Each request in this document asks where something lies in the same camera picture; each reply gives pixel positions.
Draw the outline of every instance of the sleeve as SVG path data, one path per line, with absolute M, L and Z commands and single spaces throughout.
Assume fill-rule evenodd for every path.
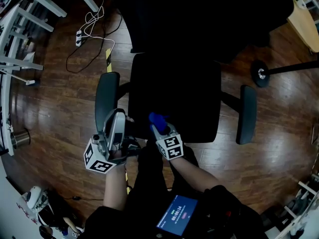
M 237 239 L 266 239 L 260 215 L 243 205 L 224 186 L 215 186 L 204 193 L 205 203 L 209 203 L 212 224 L 232 231 Z
M 90 238 L 121 238 L 126 226 L 126 217 L 123 212 L 100 206 L 85 223 L 85 230 L 79 239 Z

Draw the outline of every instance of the digital timer display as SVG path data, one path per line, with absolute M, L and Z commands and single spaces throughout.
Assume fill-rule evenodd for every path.
M 172 234 L 181 236 L 192 216 L 197 200 L 175 196 L 157 227 Z

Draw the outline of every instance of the metal container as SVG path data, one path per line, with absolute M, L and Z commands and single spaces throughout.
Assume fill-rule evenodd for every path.
M 31 142 L 29 131 L 26 128 L 19 132 L 11 133 L 10 137 L 14 149 L 18 149 L 23 145 L 29 145 Z

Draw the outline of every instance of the power strip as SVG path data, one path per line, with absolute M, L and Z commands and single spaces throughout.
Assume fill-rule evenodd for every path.
M 82 45 L 82 31 L 81 30 L 76 32 L 75 45 L 78 47 L 80 47 Z

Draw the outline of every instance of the stand base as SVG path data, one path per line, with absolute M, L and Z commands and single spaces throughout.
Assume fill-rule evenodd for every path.
M 255 60 L 251 64 L 250 73 L 253 82 L 259 88 L 265 88 L 269 84 L 270 75 L 263 75 L 263 72 L 268 71 L 268 67 L 266 64 L 261 60 Z

